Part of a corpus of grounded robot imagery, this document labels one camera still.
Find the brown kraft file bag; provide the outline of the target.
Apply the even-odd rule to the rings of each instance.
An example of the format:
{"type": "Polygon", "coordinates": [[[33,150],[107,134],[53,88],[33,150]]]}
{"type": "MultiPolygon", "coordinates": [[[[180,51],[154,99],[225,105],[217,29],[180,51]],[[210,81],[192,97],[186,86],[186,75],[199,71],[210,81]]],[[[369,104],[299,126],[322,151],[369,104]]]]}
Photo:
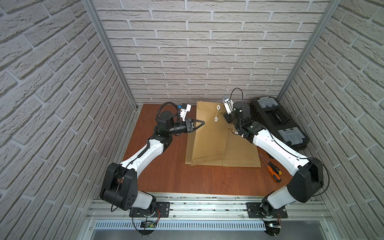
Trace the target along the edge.
{"type": "Polygon", "coordinates": [[[257,146],[232,132],[228,128],[227,142],[222,159],[223,167],[260,168],[261,161],[257,146]]]}

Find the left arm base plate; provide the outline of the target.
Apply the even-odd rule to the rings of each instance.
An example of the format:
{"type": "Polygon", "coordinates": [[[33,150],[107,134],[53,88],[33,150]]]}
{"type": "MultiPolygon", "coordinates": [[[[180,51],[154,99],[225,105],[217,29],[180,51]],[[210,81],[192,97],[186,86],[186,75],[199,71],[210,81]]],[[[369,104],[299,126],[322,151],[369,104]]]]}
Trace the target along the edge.
{"type": "Polygon", "coordinates": [[[170,212],[170,202],[157,202],[155,211],[151,213],[150,210],[140,208],[130,209],[130,218],[168,218],[170,212]]]}

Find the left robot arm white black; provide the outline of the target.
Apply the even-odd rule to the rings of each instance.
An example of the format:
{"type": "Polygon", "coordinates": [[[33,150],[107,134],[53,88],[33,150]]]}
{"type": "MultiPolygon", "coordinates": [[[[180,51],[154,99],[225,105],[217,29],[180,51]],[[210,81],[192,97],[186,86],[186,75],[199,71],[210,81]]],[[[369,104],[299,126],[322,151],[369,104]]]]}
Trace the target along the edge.
{"type": "Polygon", "coordinates": [[[201,120],[187,119],[190,110],[189,104],[162,104],[156,114],[154,133],[146,139],[146,144],[127,160],[107,167],[100,199],[111,204],[112,212],[139,210],[146,217],[159,212],[156,197],[138,190],[138,178],[171,145],[173,136],[193,133],[205,124],[201,120]]]}

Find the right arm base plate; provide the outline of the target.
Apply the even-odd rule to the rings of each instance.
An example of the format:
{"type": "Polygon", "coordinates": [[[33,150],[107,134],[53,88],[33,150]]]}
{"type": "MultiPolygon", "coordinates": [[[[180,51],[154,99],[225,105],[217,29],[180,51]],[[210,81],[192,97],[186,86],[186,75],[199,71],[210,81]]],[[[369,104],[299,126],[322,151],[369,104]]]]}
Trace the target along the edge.
{"type": "Polygon", "coordinates": [[[288,218],[287,210],[285,207],[282,207],[276,211],[273,211],[273,213],[274,213],[273,215],[267,216],[267,215],[263,214],[263,209],[261,208],[261,204],[262,203],[259,203],[259,202],[246,203],[246,210],[247,210],[247,213],[248,213],[248,216],[250,219],[256,219],[256,218],[260,218],[260,219],[278,219],[278,218],[287,219],[288,218]]]}

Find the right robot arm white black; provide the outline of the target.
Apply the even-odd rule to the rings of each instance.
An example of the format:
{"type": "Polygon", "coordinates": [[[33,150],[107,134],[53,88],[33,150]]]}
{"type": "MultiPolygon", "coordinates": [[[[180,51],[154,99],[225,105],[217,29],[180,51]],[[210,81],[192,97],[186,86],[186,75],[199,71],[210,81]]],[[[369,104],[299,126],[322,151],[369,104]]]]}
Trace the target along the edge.
{"type": "Polygon", "coordinates": [[[277,139],[261,123],[253,121],[250,106],[244,102],[233,102],[224,96],[226,121],[234,125],[239,136],[260,147],[276,159],[293,177],[277,191],[265,196],[260,205],[261,214],[272,217],[278,210],[294,202],[307,202],[324,186],[323,163],[317,158],[299,154],[277,139]]]}

